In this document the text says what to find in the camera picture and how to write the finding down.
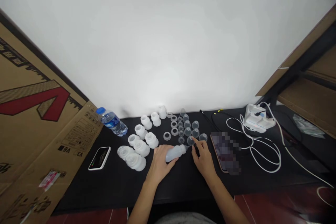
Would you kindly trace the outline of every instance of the blue bottle cap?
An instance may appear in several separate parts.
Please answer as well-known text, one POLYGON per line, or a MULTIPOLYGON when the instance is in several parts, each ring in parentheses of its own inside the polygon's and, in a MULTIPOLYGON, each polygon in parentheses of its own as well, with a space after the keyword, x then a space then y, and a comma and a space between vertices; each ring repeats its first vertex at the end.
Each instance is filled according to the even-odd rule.
POLYGON ((100 107, 96 110, 97 114, 103 114, 106 111, 106 109, 104 107, 100 107))

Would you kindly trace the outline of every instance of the white cable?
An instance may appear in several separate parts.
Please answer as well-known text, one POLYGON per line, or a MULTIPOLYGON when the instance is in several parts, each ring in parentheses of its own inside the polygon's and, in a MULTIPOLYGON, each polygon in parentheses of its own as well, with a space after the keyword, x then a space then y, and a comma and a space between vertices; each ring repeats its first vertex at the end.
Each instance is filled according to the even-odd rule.
POLYGON ((268 173, 275 173, 275 172, 277 172, 277 171, 280 169, 280 167, 281 167, 281 153, 280 153, 278 147, 276 146, 276 144, 273 143, 271 140, 265 138, 265 139, 267 139, 268 141, 271 141, 271 142, 275 145, 275 147, 276 147, 276 149, 277 149, 278 151, 276 151, 272 146, 268 145, 267 143, 265 143, 265 142, 259 140, 259 139, 262 139, 263 137, 257 137, 257 138, 254 138, 254 137, 248 135, 248 134, 245 132, 245 129, 244 129, 244 128, 246 128, 246 129, 248 129, 248 130, 250 130, 250 131, 253 131, 253 130, 249 129, 248 127, 246 127, 246 126, 244 125, 244 117, 243 117, 242 115, 239 115, 239 119, 240 119, 240 120, 238 120, 237 118, 233 118, 233 117, 231 117, 231 118, 229 118, 229 119, 226 120, 226 125, 227 125, 230 129, 232 129, 232 130, 238 131, 238 132, 240 132, 240 133, 244 133, 248 138, 250 138, 250 139, 252 140, 252 143, 251 143, 250 146, 245 147, 245 148, 241 148, 241 149, 250 149, 250 152, 251 152, 251 154, 252 154, 252 157, 253 157, 254 161, 255 161, 255 162, 257 163, 257 165, 258 165, 261 169, 263 169, 264 171, 266 171, 266 172, 268 172, 268 173), (230 120, 230 119, 236 119, 238 122, 240 122, 242 131, 239 131, 239 130, 236 130, 236 129, 231 128, 231 127, 228 125, 228 120, 230 120), (275 163, 275 162, 272 162, 271 160, 268 160, 267 158, 265 158, 265 157, 264 157, 264 156, 263 156, 263 155, 262 155, 256 148, 253 147, 254 141, 261 142, 261 143, 267 145, 268 147, 270 147, 272 150, 274 150, 275 153, 276 153, 276 155, 277 155, 278 158, 279 158, 279 162, 278 162, 278 163, 275 163), (274 165, 278 165, 277 169, 275 169, 275 170, 273 170, 273 171, 268 171, 268 170, 266 170, 265 168, 263 168, 263 167, 258 163, 258 161, 256 160, 256 158, 255 158, 255 156, 254 156, 252 150, 255 150, 257 153, 259 153, 259 155, 262 156, 266 161, 268 161, 268 162, 270 162, 270 163, 272 163, 272 164, 274 164, 274 165))
POLYGON ((316 176, 314 173, 312 173, 312 172, 310 172, 310 171, 308 171, 305 167, 303 167, 303 165, 302 164, 300 164, 294 157, 293 157, 293 155, 289 152, 289 150, 288 150, 288 148, 286 147, 286 145, 285 145, 285 141, 284 141, 284 136, 282 135, 282 130, 281 130, 281 127, 280 127, 280 124, 278 123, 278 120, 276 120, 276 118, 274 117, 274 115, 273 115, 273 113, 272 113, 272 111, 271 111, 271 108, 269 107, 269 105, 266 103, 266 102, 261 102, 261 103, 265 103, 266 104, 266 106, 268 107, 268 109, 269 109, 269 112, 271 113, 271 115, 273 116, 273 118, 274 118, 274 120, 275 120, 275 122, 278 124, 278 126, 279 126, 279 128, 280 128, 280 133, 281 133, 281 138, 282 138, 282 144, 283 144, 283 146, 285 147, 285 149, 286 149, 286 151, 288 152, 288 154, 294 159, 294 161, 296 162, 296 163, 298 163, 303 169, 305 169, 307 172, 309 172, 311 175, 313 175, 314 177, 316 177, 316 178, 318 178, 319 180, 321 180, 322 182, 324 182, 324 183, 326 183, 327 185, 329 185, 331 188, 334 188, 331 184, 329 184, 327 181, 324 181, 323 179, 321 179, 320 177, 318 177, 318 176, 316 176))
POLYGON ((321 195, 320 195, 320 193, 319 193, 320 189, 322 189, 322 188, 328 188, 328 187, 319 187, 319 188, 317 188, 317 189, 316 189, 316 193, 317 193, 318 197, 319 197, 324 203, 326 203, 327 205, 329 205, 329 206, 331 206, 331 207, 334 207, 334 206, 330 205, 327 201, 325 201, 324 199, 322 199, 322 197, 321 197, 321 195))

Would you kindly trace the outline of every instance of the pixelated screen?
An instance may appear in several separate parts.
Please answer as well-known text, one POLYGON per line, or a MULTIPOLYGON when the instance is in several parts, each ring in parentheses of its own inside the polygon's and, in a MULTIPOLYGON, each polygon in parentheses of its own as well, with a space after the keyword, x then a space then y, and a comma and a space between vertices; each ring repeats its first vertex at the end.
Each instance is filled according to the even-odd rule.
POLYGON ((241 151, 239 144, 228 136, 227 132, 212 132, 211 138, 222 170, 230 175, 239 175, 241 167, 236 159, 241 151))

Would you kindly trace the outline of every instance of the hand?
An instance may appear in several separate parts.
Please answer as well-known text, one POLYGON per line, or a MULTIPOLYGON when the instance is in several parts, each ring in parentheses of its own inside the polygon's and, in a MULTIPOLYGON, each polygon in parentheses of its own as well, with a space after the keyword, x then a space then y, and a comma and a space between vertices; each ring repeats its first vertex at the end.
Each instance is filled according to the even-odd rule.
POLYGON ((198 141, 196 138, 193 137, 197 148, 199 150, 199 157, 196 154, 195 146, 192 146, 192 158, 194 159, 194 163, 202 174, 204 179, 208 182, 210 179, 215 178, 217 173, 215 171, 215 167, 212 161, 211 153, 208 149, 208 145, 205 141, 198 141))
POLYGON ((158 186, 179 159, 175 158, 168 164, 166 163, 167 151, 172 148, 173 146, 171 145, 160 145, 154 149, 152 164, 150 165, 146 177, 146 181, 148 181, 150 184, 158 186))

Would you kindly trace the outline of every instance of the human arm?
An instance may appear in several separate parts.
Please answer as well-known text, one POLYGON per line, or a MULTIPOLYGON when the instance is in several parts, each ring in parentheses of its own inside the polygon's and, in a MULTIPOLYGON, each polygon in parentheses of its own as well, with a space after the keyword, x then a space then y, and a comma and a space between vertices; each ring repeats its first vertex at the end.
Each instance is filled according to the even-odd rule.
POLYGON ((249 224, 246 216, 243 214, 239 206, 225 188, 221 179, 218 177, 207 143, 205 141, 198 141, 196 138, 193 139, 199 150, 198 157, 195 151, 195 147, 192 146, 193 150, 191 153, 194 159, 194 163, 208 184, 225 222, 227 224, 249 224))
POLYGON ((162 179, 170 172, 179 158, 175 158, 170 163, 166 163, 166 154, 171 145, 160 145, 154 149, 153 160, 145 182, 142 185, 139 197, 136 200, 131 216, 128 219, 128 224, 147 223, 149 213, 151 212, 156 189, 162 179))

